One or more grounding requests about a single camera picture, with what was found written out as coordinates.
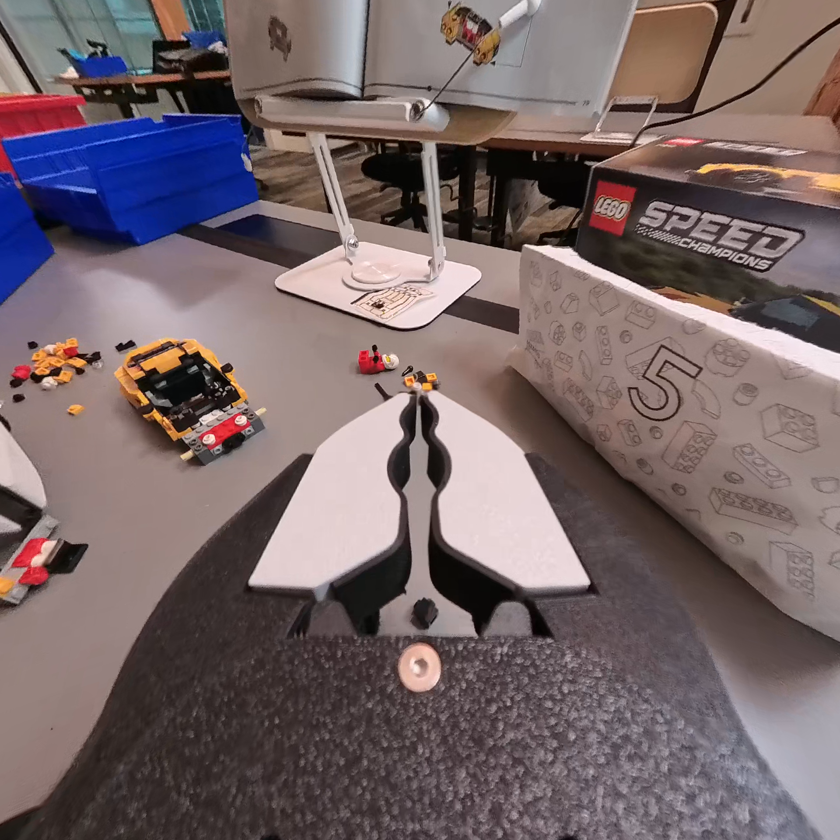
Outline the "white printed paper bag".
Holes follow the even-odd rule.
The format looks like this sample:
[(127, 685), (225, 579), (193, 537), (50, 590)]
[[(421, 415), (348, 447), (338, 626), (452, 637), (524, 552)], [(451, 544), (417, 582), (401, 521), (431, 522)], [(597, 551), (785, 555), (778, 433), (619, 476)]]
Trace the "white printed paper bag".
[(784, 614), (839, 639), (838, 354), (523, 248), (510, 365)]

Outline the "wooden table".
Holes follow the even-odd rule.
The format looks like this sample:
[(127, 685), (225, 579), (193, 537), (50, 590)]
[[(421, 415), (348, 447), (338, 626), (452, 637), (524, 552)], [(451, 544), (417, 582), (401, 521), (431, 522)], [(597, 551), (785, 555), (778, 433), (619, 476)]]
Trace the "wooden table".
[(485, 150), (530, 151), (552, 154), (583, 154), (609, 158), (632, 148), (628, 141), (593, 140), (590, 131), (525, 130), (508, 127), (503, 132), (478, 142)]

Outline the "red storage bin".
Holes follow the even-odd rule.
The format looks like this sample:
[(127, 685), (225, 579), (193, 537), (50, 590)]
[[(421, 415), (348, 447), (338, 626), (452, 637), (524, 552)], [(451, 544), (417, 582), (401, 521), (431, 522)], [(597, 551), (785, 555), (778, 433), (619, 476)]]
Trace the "red storage bin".
[(82, 96), (57, 94), (1, 95), (1, 140), (87, 125)]

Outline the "black lego box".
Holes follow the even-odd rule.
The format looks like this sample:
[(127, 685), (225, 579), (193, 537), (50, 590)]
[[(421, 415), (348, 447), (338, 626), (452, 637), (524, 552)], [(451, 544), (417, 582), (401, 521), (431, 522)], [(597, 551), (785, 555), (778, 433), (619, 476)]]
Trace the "black lego box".
[(839, 350), (839, 156), (672, 132), (593, 166), (574, 249)]

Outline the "white book stand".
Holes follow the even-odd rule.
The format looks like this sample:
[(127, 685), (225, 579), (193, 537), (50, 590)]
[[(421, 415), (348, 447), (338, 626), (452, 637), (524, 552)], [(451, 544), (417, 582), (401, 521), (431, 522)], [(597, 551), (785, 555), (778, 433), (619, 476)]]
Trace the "white book stand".
[[(480, 132), (499, 128), (507, 111), (393, 98), (236, 99), (244, 115), (261, 128), (305, 133), (339, 233), (339, 246), (278, 276), (279, 291), (373, 322), (352, 311), (352, 300), (367, 291), (405, 284), (428, 288), (435, 292), (435, 298), (417, 303), (391, 322), (381, 322), (389, 329), (411, 331), (433, 322), (479, 284), (479, 268), (447, 259), (438, 146), (477, 144)], [(329, 147), (331, 136), (420, 144), (429, 256), (359, 238), (341, 192)]]

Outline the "red grey lego subassembly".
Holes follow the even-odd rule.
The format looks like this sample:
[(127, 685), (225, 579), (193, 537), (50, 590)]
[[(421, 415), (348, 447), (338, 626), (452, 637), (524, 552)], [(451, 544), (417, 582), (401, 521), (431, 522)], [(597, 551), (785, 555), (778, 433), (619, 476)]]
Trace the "red grey lego subassembly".
[(50, 577), (71, 574), (78, 567), (88, 544), (69, 542), (59, 536), (60, 523), (48, 514), (23, 531), (1, 567), (1, 603), (20, 605), (28, 593)]

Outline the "lego instruction booklet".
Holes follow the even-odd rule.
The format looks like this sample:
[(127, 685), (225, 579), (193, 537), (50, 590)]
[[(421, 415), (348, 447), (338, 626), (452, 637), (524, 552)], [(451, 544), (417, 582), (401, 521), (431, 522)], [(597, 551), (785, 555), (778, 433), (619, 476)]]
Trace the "lego instruction booklet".
[(229, 1), (238, 99), (403, 99), (589, 118), (634, 21), (630, 1)]

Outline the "orange black lego piece pile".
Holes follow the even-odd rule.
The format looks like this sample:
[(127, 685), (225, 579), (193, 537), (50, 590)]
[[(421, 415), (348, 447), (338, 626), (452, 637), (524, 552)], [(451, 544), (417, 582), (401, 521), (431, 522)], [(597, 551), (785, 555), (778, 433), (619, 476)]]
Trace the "orange black lego piece pile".
[(30, 391), (52, 392), (80, 379), (90, 371), (101, 371), (104, 357), (88, 350), (76, 337), (55, 342), (28, 342), (29, 357), (8, 370), (10, 401), (22, 403)]

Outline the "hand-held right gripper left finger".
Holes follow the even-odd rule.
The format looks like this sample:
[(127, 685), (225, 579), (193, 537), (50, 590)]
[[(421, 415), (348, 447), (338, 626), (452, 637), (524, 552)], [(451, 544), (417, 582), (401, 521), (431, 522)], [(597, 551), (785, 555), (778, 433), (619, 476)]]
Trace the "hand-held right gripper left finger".
[(417, 397), (394, 395), (322, 442), (248, 588), (337, 602), (358, 633), (375, 634), (412, 569), (404, 488), (416, 424)]

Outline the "printed sticker sheet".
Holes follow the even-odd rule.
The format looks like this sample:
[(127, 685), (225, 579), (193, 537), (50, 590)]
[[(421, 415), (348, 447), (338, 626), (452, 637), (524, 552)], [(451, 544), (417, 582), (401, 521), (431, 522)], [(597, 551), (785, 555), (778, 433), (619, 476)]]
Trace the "printed sticker sheet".
[(417, 303), (435, 297), (435, 292), (428, 288), (405, 284), (367, 291), (350, 305), (353, 312), (373, 322), (391, 322)]

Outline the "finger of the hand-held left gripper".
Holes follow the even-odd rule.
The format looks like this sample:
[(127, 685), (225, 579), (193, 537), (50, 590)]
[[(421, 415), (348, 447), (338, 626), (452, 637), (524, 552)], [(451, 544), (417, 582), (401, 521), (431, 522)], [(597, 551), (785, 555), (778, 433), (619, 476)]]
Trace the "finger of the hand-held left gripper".
[(46, 491), (37, 468), (1, 417), (1, 534), (30, 530), (47, 510)]

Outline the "black bag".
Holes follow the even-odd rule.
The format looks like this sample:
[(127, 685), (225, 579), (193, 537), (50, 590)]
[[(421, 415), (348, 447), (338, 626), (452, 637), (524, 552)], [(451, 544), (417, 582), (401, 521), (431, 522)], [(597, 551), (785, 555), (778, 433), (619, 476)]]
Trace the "black bag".
[(192, 47), (186, 39), (156, 39), (152, 41), (152, 71), (154, 74), (182, 74), (228, 69), (225, 53), (208, 47)]

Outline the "black office chair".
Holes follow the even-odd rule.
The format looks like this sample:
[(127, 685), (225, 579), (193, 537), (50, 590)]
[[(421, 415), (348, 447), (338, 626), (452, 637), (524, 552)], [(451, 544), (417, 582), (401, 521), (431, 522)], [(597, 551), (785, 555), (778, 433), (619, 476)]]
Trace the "black office chair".
[(362, 160), (360, 168), (366, 178), (381, 185), (382, 191), (388, 188), (400, 191), (400, 206), (382, 214), (381, 224), (396, 227), (411, 221), (416, 230), (427, 232), (427, 209), (421, 202), (425, 188), (421, 152), (411, 151), (405, 144), (387, 150), (382, 143), (377, 152)]

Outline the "yellow lego car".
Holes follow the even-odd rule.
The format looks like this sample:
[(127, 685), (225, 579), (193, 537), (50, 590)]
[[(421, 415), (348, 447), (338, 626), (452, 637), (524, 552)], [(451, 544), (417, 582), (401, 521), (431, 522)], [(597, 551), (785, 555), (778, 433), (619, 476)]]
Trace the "yellow lego car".
[(114, 372), (137, 414), (184, 447), (181, 458), (208, 466), (266, 428), (235, 368), (194, 339), (162, 338), (128, 351)]

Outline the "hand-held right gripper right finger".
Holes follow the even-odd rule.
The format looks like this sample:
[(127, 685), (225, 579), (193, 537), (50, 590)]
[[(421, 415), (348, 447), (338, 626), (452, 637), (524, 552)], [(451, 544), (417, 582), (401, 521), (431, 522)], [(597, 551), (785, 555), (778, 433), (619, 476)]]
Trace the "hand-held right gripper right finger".
[(441, 392), (419, 399), (434, 485), (430, 580), (483, 635), (512, 605), (502, 634), (547, 633), (538, 601), (592, 593), (592, 580), (524, 451)]

